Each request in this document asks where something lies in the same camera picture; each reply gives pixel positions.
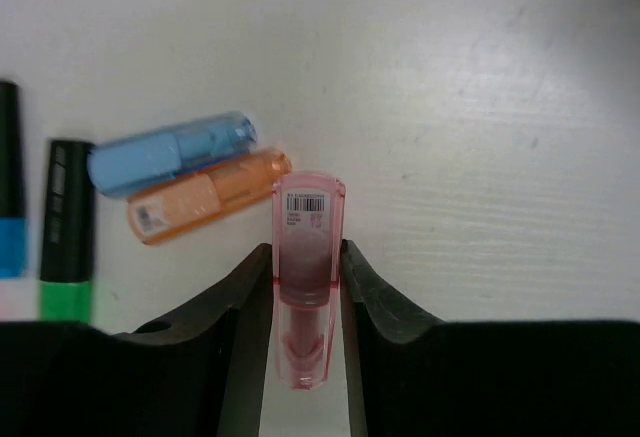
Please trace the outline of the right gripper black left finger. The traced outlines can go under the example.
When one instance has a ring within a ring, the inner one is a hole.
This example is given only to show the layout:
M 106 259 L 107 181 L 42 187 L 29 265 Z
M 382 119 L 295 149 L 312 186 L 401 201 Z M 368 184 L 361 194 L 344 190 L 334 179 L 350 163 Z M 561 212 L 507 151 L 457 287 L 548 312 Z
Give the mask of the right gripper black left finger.
M 271 247 L 117 338 L 125 397 L 120 436 L 256 436 L 272 324 Z

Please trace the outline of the green-capped black highlighter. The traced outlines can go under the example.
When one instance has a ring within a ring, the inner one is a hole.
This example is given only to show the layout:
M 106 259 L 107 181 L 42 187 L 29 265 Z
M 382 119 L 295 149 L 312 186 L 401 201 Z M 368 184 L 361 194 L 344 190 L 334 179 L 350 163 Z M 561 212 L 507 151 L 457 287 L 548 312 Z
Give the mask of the green-capped black highlighter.
M 88 172 L 92 148 L 82 140 L 49 142 L 39 269 L 42 320 L 91 321 L 96 216 Z

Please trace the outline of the blue-capped black highlighter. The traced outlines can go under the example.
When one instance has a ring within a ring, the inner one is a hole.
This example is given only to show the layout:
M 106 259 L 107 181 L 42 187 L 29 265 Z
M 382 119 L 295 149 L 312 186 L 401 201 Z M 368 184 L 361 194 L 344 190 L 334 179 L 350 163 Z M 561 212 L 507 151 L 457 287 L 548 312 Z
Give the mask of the blue-capped black highlighter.
M 1 277 L 17 278 L 26 262 L 26 206 L 20 89 L 1 80 Z

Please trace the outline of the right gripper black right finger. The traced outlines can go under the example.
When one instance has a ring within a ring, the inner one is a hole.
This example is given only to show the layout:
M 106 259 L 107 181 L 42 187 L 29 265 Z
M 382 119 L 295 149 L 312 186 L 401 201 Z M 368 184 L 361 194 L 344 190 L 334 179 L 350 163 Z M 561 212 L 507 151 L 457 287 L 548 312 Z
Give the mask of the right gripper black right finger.
M 384 280 L 352 240 L 340 249 L 340 304 L 352 436 L 431 436 L 439 399 L 437 346 L 442 320 Z

